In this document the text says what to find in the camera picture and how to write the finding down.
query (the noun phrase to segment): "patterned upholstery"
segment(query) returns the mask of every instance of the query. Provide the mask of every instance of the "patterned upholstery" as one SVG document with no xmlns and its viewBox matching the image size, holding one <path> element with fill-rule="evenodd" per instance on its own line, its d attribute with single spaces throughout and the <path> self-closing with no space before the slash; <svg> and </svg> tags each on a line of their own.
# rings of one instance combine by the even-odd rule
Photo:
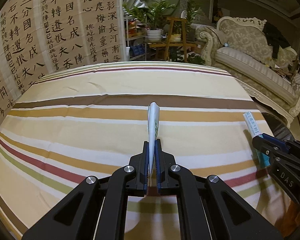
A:
<svg viewBox="0 0 300 240">
<path fill-rule="evenodd" d="M 300 96 L 300 74 L 296 73 L 291 82 L 292 88 L 298 98 Z"/>
<path fill-rule="evenodd" d="M 263 64 L 275 64 L 287 70 L 288 64 L 296 58 L 290 49 L 279 48 L 278 59 L 272 58 L 272 46 L 268 46 L 266 36 L 259 29 L 252 26 L 241 26 L 232 20 L 224 19 L 220 22 L 219 30 L 222 31 L 229 47 L 245 53 Z"/>
<path fill-rule="evenodd" d="M 267 87 L 287 103 L 295 101 L 295 92 L 286 80 L 247 54 L 223 47 L 217 50 L 215 59 Z"/>
</svg>

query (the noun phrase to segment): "green leaves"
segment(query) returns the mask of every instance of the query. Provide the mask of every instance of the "green leaves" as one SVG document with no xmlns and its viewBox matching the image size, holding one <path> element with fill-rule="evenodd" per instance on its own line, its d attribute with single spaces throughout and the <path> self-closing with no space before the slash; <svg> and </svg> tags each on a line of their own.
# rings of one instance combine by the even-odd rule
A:
<svg viewBox="0 0 300 240">
<path fill-rule="evenodd" d="M 165 15 L 167 10 L 173 8 L 175 8 L 175 5 L 169 4 L 168 0 L 155 0 L 152 2 L 147 11 L 150 28 L 153 30 L 163 28 L 166 22 L 163 15 Z"/>
<path fill-rule="evenodd" d="M 133 6 L 131 9 L 128 9 L 125 3 L 123 4 L 123 7 L 130 15 L 137 18 L 140 22 L 146 22 L 146 12 L 148 11 L 148 8 L 139 8 L 137 6 Z"/>
<path fill-rule="evenodd" d="M 181 54 L 180 48 L 177 47 L 170 47 L 170 59 L 172 62 L 184 62 L 184 58 L 182 57 L 183 52 Z M 189 54 L 187 57 L 187 61 L 190 64 L 196 64 L 196 65 L 204 65 L 205 60 L 195 53 Z"/>
<path fill-rule="evenodd" d="M 187 27 L 189 28 L 197 13 L 199 12 L 199 5 L 194 0 L 187 0 Z"/>
<path fill-rule="evenodd" d="M 166 20 L 163 16 L 167 16 L 167 11 L 174 9 L 175 5 L 169 4 L 168 0 L 153 0 L 148 8 L 133 6 L 129 9 L 126 4 L 123 4 L 123 7 L 140 22 L 147 23 L 152 30 L 156 30 L 164 27 Z"/>
</svg>

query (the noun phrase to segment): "calligraphy banner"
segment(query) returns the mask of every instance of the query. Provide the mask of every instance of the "calligraphy banner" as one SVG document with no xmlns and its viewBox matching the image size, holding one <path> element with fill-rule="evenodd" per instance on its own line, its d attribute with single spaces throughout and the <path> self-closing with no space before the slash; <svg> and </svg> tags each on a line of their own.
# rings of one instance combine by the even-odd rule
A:
<svg viewBox="0 0 300 240">
<path fill-rule="evenodd" d="M 8 0 L 0 11 L 0 125 L 41 77 L 124 61 L 122 0 Z"/>
</svg>

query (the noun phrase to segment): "table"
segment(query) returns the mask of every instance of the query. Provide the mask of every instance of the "table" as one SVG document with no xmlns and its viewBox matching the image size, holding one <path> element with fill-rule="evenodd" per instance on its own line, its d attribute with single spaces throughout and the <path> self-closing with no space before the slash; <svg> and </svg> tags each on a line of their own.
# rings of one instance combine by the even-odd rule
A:
<svg viewBox="0 0 300 240">
<path fill-rule="evenodd" d="M 18 239 L 86 176 L 109 176 L 142 151 L 147 107 L 160 107 L 162 149 L 194 174 L 216 174 L 271 223 L 289 198 L 260 169 L 228 72 L 171 62 L 84 66 L 38 80 L 0 127 L 0 218 Z M 180 239 L 176 198 L 129 197 L 125 240 Z"/>
</svg>

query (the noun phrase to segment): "floor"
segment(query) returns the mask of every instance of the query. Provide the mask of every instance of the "floor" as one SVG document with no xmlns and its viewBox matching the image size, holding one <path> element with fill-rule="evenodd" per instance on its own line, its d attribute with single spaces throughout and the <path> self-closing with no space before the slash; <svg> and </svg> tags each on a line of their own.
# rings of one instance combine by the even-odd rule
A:
<svg viewBox="0 0 300 240">
<path fill-rule="evenodd" d="M 268 106 L 254 100 L 255 103 L 257 104 L 257 107 L 259 108 L 259 110 L 261 112 L 267 112 L 270 114 L 275 115 L 276 117 L 278 117 L 279 119 L 284 119 L 284 117 L 280 116 L 276 111 L 274 111 L 273 109 L 269 108 Z M 292 133 L 293 137 L 295 138 L 295 140 L 300 141 L 300 120 L 296 117 L 293 122 L 291 123 L 290 126 L 290 132 Z"/>
</svg>

